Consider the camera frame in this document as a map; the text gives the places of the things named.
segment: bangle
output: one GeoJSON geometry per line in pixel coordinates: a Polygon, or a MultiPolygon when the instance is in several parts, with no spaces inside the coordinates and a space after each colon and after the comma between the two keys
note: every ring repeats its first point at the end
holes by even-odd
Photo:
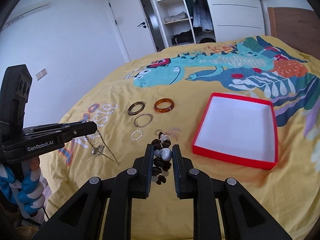
{"type": "Polygon", "coordinates": [[[150,124],[151,121],[152,121],[152,119],[153,119],[153,115],[152,115],[152,114],[141,114],[141,115],[137,116],[136,119],[134,119],[134,123],[133,123],[133,124],[134,124],[135,127],[140,127],[140,128],[142,128],[142,127],[145,127],[145,126],[147,126],[148,124],[150,124]],[[149,116],[150,116],[150,121],[147,122],[145,125],[137,125],[136,120],[137,120],[140,116],[143,116],[143,115],[149,115],[149,116]]]}
{"type": "Polygon", "coordinates": [[[131,135],[131,140],[132,140],[132,141],[137,141],[137,140],[139,140],[141,137],[142,137],[142,132],[141,132],[140,130],[136,130],[135,132],[132,133],[132,135],[131,135]],[[134,139],[133,136],[134,136],[134,134],[135,134],[136,132],[139,132],[140,135],[139,135],[138,138],[134,139]]]}
{"type": "Polygon", "coordinates": [[[156,101],[156,103],[155,103],[155,110],[156,110],[157,112],[160,112],[160,113],[169,112],[169,111],[171,111],[173,108],[174,108],[174,102],[173,102],[171,99],[169,99],[169,98],[160,99],[160,100],[156,101]],[[171,106],[169,106],[169,107],[167,107],[167,108],[158,108],[158,107],[157,107],[159,104],[164,103],[164,102],[170,103],[171,106]]]}
{"type": "Polygon", "coordinates": [[[141,102],[141,101],[135,102],[134,104],[132,104],[131,106],[129,106],[127,112],[128,112],[129,115],[136,115],[136,114],[139,114],[139,113],[144,109],[145,106],[146,106],[146,105],[145,105],[144,102],[141,102]],[[142,106],[141,106],[141,108],[140,108],[138,111],[136,111],[136,112],[131,112],[132,108],[134,108],[134,107],[137,106],[137,105],[142,105],[142,106]]]}

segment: open box lid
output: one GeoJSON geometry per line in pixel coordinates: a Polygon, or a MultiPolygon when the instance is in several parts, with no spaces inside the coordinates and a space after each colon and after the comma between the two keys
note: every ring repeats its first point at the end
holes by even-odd
{"type": "Polygon", "coordinates": [[[271,170],[278,162],[276,118],[270,101],[212,93],[192,143],[194,154],[271,170]]]}

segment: door handle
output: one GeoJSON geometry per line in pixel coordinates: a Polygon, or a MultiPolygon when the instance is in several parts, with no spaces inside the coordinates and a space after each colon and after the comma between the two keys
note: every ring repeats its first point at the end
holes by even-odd
{"type": "Polygon", "coordinates": [[[140,25],[145,25],[146,23],[145,22],[143,22],[143,23],[140,23],[137,27],[139,27],[140,25]]]}

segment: orange pattern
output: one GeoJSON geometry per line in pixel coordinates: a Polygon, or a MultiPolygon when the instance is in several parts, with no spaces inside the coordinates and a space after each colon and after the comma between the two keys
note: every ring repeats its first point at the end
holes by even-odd
{"type": "Polygon", "coordinates": [[[274,69],[271,71],[277,71],[280,76],[285,78],[303,77],[308,72],[308,69],[296,60],[279,60],[274,61],[273,64],[274,69]]]}
{"type": "Polygon", "coordinates": [[[211,51],[212,53],[218,53],[218,52],[225,52],[225,53],[230,53],[234,51],[235,49],[231,46],[214,46],[210,47],[208,46],[208,50],[211,51]]]}

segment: brown bangle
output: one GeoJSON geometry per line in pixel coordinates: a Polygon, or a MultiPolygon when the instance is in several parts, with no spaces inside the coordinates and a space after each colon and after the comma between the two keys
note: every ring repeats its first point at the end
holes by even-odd
{"type": "Polygon", "coordinates": [[[174,108],[174,102],[173,102],[171,99],[169,99],[169,98],[160,99],[160,100],[156,101],[156,103],[155,103],[155,110],[156,110],[157,112],[160,112],[160,113],[169,112],[169,111],[171,111],[173,108],[174,108]],[[169,106],[169,107],[167,107],[167,108],[158,108],[158,107],[157,107],[159,104],[164,103],[164,102],[170,103],[171,106],[169,106]]]}
{"type": "Polygon", "coordinates": [[[129,107],[127,113],[128,113],[128,115],[136,115],[136,114],[139,114],[139,113],[144,109],[145,106],[146,106],[146,105],[145,105],[144,102],[141,102],[141,101],[135,102],[134,104],[132,104],[132,105],[129,107]],[[131,112],[132,108],[134,108],[134,107],[137,106],[137,105],[142,105],[142,106],[141,106],[141,108],[140,108],[138,111],[131,112]]]}

